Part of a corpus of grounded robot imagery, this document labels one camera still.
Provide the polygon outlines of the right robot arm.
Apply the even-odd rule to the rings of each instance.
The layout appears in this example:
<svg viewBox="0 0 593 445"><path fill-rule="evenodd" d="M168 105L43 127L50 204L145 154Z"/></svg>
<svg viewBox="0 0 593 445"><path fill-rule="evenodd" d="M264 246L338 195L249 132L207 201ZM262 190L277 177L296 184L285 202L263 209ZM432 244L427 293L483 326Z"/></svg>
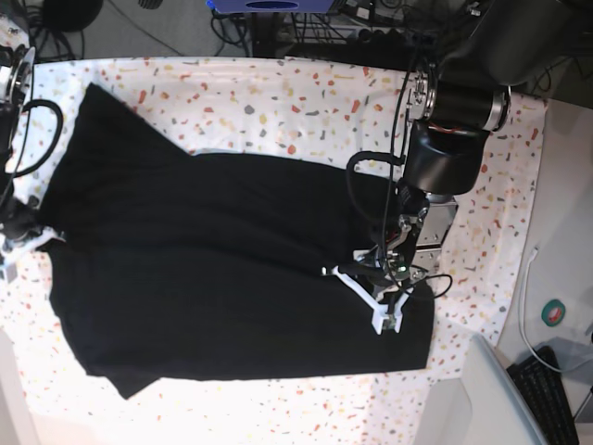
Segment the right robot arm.
<svg viewBox="0 0 593 445"><path fill-rule="evenodd" d="M24 44L1 48L1 282L13 282L18 273L16 262L24 253L34 250L57 236L39 223L39 212L32 202L15 197L15 180L39 170L54 153L63 130L61 108L46 99L28 99L34 85L35 49ZM48 149L30 167L6 165L13 156L13 141L19 119L36 108L46 108L56 117L56 129Z"/></svg>

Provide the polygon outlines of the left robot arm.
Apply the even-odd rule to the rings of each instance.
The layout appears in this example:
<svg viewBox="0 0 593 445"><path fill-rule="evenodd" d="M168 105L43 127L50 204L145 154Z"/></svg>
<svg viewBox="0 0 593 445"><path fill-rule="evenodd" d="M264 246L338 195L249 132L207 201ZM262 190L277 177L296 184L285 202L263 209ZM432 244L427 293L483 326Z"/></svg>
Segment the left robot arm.
<svg viewBox="0 0 593 445"><path fill-rule="evenodd" d="M487 138L511 114L512 88L591 23L588 1L477 2L441 48L412 57L393 121L402 142L361 151L346 168L348 197L375 246L332 270L370 308L375 333L400 331L404 305L429 278L413 260L432 201L473 188Z"/></svg>

